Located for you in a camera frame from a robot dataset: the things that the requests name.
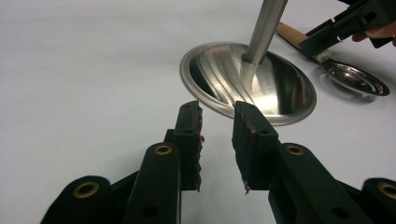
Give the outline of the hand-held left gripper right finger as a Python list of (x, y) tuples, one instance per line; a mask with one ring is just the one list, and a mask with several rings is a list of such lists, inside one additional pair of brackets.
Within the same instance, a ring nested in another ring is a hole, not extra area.
[(269, 192), (277, 224), (374, 224), (307, 147), (281, 143), (255, 105), (235, 103), (233, 148), (245, 189)]

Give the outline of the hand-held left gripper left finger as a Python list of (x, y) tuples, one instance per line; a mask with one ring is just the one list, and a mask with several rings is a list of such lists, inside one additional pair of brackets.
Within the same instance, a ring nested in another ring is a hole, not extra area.
[(181, 192), (201, 185), (202, 122), (199, 103), (188, 102), (164, 140), (146, 150), (122, 224), (180, 224)]

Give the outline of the wooden handle steel measuring spoon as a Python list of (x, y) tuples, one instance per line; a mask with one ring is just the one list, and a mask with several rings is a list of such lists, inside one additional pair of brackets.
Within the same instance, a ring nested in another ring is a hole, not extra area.
[[(307, 35), (283, 22), (280, 22), (276, 27), (276, 33), (297, 50), (303, 52), (301, 44), (308, 39)], [(323, 50), (314, 56), (308, 56), (305, 53), (304, 56), (318, 63), (332, 81), (350, 91), (370, 96), (388, 96), (390, 94), (389, 88), (381, 80), (355, 66), (334, 60), (328, 50)]]

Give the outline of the steel utensil rack stand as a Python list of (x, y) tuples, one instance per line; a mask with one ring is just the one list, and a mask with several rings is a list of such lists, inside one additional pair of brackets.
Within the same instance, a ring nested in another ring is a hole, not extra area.
[(270, 52), (269, 46), (288, 0), (263, 0), (248, 44), (212, 42), (188, 51), (180, 75), (204, 105), (232, 118), (237, 101), (255, 105), (273, 125), (309, 116), (315, 88), (296, 65)]

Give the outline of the white work mat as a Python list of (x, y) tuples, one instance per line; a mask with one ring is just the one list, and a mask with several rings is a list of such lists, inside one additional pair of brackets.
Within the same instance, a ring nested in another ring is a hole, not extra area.
[[(0, 0), (0, 224), (39, 224), (84, 175), (136, 171), (191, 100), (179, 76), (190, 49), (246, 43), (262, 0)], [(315, 86), (314, 112), (281, 126), (329, 172), (360, 187), (396, 180), (396, 47), (345, 40), (332, 52), (381, 79), (386, 97), (338, 87), (281, 38), (271, 51)]]

